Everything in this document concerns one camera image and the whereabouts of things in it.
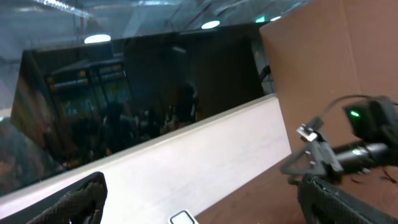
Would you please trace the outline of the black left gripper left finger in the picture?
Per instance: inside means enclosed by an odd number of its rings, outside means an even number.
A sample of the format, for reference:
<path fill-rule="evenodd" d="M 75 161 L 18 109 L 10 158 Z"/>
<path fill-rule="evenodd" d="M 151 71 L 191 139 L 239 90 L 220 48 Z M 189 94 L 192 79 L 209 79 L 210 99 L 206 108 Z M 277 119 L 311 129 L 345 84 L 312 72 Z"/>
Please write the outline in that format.
<path fill-rule="evenodd" d="M 104 174 L 94 172 L 2 218 L 1 224 L 100 224 L 107 195 Z"/>

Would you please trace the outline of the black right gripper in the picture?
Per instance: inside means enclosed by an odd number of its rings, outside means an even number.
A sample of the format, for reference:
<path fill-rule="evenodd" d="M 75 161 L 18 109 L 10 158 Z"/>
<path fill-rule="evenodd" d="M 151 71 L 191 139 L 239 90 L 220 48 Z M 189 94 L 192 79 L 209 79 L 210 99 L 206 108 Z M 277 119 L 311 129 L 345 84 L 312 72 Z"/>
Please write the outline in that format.
<path fill-rule="evenodd" d="M 287 175 L 312 174 L 325 180 L 341 180 L 344 171 L 327 141 L 307 142 L 305 149 L 292 154 L 280 167 Z"/>

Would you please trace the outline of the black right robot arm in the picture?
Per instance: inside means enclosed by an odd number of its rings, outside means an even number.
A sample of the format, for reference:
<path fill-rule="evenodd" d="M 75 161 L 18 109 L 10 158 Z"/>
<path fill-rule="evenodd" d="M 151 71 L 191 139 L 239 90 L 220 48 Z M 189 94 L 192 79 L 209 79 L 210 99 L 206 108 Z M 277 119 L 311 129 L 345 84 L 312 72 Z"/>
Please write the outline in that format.
<path fill-rule="evenodd" d="M 333 100 L 319 115 L 297 128 L 305 145 L 280 167 L 281 173 L 289 176 L 289 184 L 296 185 L 296 178 L 305 174 L 339 183 L 347 174 L 397 165 L 397 103 L 386 96 L 352 97 L 355 102 L 343 110 L 358 140 L 333 147 L 320 131 L 331 109 L 350 97 Z"/>

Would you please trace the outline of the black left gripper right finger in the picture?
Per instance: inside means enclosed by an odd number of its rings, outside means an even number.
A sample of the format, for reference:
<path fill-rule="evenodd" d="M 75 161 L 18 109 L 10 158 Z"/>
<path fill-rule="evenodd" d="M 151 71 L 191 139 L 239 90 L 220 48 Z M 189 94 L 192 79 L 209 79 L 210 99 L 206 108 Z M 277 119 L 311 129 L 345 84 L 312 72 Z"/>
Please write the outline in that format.
<path fill-rule="evenodd" d="M 297 197 L 309 224 L 397 224 L 396 218 L 312 174 L 302 177 Z"/>

